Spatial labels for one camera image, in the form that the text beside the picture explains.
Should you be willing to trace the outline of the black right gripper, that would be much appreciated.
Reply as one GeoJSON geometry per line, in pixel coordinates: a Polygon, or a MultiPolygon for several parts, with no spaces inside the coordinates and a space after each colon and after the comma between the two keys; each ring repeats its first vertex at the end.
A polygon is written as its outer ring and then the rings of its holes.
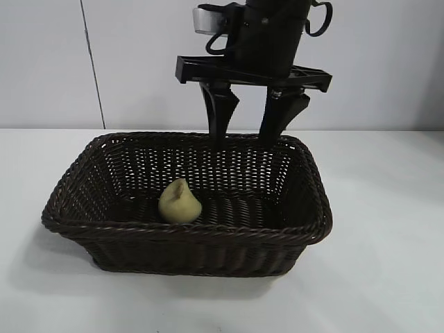
{"type": "Polygon", "coordinates": [[[275,143],[310,102],[304,89],[326,92],[331,74],[294,65],[302,34],[321,36],[332,20],[328,1],[209,3],[193,10],[196,33],[210,35],[206,56],[178,56],[176,78],[200,82],[209,135],[223,148],[239,99],[233,85],[267,86],[262,143],[275,143]]]}

